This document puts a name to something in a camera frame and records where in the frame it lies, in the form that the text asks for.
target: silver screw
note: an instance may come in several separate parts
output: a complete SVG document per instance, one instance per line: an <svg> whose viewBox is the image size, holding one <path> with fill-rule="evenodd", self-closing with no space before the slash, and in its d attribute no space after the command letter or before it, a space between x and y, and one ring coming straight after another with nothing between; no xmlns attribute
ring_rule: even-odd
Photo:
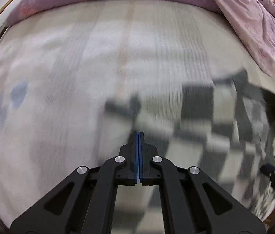
<svg viewBox="0 0 275 234"><path fill-rule="evenodd" d="M85 174L87 171L88 171L88 169L87 169L85 166L80 166L80 167L77 169L77 172L78 172L79 174Z"/></svg>
<svg viewBox="0 0 275 234"><path fill-rule="evenodd" d="M117 163L123 163L126 159L123 156L117 156L115 157L115 161Z"/></svg>
<svg viewBox="0 0 275 234"><path fill-rule="evenodd" d="M160 157L160 156L154 156L154 157L153 157L153 161L154 161L155 163L160 163L160 162L162 161L162 157Z"/></svg>
<svg viewBox="0 0 275 234"><path fill-rule="evenodd" d="M199 173L199 168L196 167L196 166L192 166L190 168L190 172L193 173L193 174L198 174Z"/></svg>

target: bed sheet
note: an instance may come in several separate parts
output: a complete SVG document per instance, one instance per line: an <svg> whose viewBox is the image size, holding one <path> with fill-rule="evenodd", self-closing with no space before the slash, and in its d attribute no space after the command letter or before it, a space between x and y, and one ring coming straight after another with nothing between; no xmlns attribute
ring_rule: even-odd
<svg viewBox="0 0 275 234"><path fill-rule="evenodd" d="M9 227L76 167L95 167L126 143L125 120L108 129L117 136L101 135L106 100L213 86L243 69L250 83L275 93L275 79L225 18L176 2L85 2L12 26L0 42L0 218ZM132 212L137 233L162 232L161 212L148 207L153 189L136 191L120 188L116 209ZM271 193L264 196L275 203Z"/></svg>

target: bed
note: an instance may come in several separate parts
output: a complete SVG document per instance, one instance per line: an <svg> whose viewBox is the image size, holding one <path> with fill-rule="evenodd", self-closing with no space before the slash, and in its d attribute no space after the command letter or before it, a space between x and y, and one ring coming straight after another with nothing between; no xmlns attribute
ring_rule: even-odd
<svg viewBox="0 0 275 234"><path fill-rule="evenodd" d="M184 86L189 95L212 88L227 103L240 96L230 136L202 119L189 130L220 134L212 141L220 146L225 136L234 140L241 101L251 134L245 139L237 124L244 148L217 152L175 136ZM106 103L141 111L128 119ZM271 110L275 79L222 15L164 0L98 0L33 15L0 40L0 219L9 227L76 167L102 164L138 129L176 165L221 163L207 174L217 172L213 178L264 220L275 208L275 192L259 173L261 164L275 165ZM158 197L150 187L120 187L112 232L163 233Z"/></svg>

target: checkered cloth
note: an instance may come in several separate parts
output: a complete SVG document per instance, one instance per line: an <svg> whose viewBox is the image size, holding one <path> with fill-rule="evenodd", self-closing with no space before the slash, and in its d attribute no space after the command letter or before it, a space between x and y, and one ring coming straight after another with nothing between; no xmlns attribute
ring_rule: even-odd
<svg viewBox="0 0 275 234"><path fill-rule="evenodd" d="M135 95L127 103L113 99L104 126L120 140L144 131L159 155L183 168L199 166L262 219L275 198L259 171L275 164L275 95L249 84L246 71L213 83ZM113 233L163 233L158 187L134 188L118 189Z"/></svg>

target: plaid garment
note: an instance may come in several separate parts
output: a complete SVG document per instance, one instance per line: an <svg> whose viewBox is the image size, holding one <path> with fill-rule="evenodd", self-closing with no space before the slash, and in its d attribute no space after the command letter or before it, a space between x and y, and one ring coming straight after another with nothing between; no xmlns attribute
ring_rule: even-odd
<svg viewBox="0 0 275 234"><path fill-rule="evenodd" d="M144 131L159 155L183 168L198 166L264 219L275 199L260 175L262 164L275 165L275 95L249 84L246 71L213 83L108 101L104 129L124 144L131 131ZM119 187L112 233L163 232L158 187Z"/></svg>

